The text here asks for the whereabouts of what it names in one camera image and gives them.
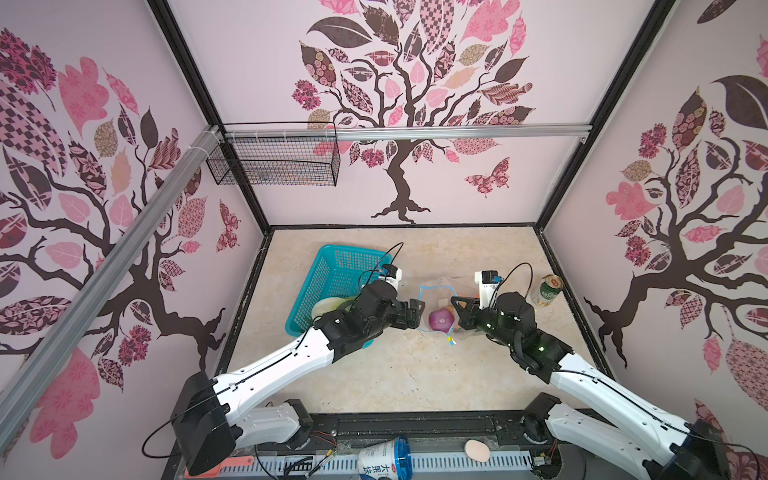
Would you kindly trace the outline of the teal plastic basket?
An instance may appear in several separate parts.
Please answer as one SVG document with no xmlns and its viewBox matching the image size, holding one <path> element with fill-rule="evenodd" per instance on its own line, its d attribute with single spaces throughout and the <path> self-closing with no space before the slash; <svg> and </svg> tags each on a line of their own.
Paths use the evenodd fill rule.
<svg viewBox="0 0 768 480">
<path fill-rule="evenodd" d="M 374 269 L 391 261 L 390 253 L 378 250 L 333 244 L 321 247 L 286 320 L 286 333 L 300 337 L 310 326 L 311 311 L 319 301 L 355 297 L 369 276 L 379 278 Z"/>
</svg>

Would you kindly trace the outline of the clear zip bag blue zipper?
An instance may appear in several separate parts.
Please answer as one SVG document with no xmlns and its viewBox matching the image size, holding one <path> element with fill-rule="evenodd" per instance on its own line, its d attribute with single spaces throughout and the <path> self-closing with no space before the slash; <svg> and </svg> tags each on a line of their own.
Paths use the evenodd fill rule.
<svg viewBox="0 0 768 480">
<path fill-rule="evenodd" d="M 471 277 L 440 277 L 421 282 L 417 299 L 425 305 L 419 331 L 438 339 L 441 345 L 454 346 L 478 330 L 459 326 L 458 310 L 451 303 L 453 297 L 476 298 L 478 287 Z"/>
</svg>

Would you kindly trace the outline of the purple onion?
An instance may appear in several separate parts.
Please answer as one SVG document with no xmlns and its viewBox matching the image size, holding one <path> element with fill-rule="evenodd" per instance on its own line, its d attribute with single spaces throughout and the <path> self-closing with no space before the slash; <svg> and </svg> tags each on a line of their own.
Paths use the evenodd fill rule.
<svg viewBox="0 0 768 480">
<path fill-rule="evenodd" d="M 442 307 L 428 315 L 428 326 L 432 331 L 449 333 L 455 322 L 455 311 L 452 307 Z"/>
</svg>

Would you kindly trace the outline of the green lettuce cabbage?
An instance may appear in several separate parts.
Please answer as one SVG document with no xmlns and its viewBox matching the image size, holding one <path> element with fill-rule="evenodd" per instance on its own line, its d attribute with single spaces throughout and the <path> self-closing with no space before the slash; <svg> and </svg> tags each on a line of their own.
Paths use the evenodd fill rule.
<svg viewBox="0 0 768 480">
<path fill-rule="evenodd" d="M 325 313 L 347 308 L 354 300 L 354 297 L 328 297 L 319 300 L 311 309 L 310 319 L 321 317 Z"/>
</svg>

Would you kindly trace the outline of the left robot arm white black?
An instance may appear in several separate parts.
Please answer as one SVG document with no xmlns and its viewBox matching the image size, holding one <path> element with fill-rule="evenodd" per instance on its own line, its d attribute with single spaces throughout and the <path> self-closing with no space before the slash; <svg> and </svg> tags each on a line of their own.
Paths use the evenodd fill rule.
<svg viewBox="0 0 768 480">
<path fill-rule="evenodd" d="M 376 280 L 346 305 L 321 314 L 298 339 L 262 359 L 214 378 L 199 371 L 183 384 L 169 418 L 187 474 L 200 476 L 235 450 L 263 443 L 297 448 L 314 422 L 299 400 L 264 401 L 303 376 L 360 350 L 387 328 L 417 329 L 425 304 L 400 301 Z"/>
</svg>

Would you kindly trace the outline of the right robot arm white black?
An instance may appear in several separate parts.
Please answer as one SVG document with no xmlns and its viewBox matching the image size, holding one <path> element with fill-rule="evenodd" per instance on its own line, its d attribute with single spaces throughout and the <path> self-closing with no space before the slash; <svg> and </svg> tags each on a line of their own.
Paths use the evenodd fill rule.
<svg viewBox="0 0 768 480">
<path fill-rule="evenodd" d="M 713 425 L 690 423 L 641 398 L 601 373 L 568 344 L 537 326 L 535 310 L 517 292 L 451 304 L 465 330 L 480 330 L 508 348 L 527 373 L 589 405 L 596 416 L 578 412 L 542 393 L 525 409 L 527 438 L 552 438 L 580 447 L 637 479 L 729 479 L 734 445 Z"/>
</svg>

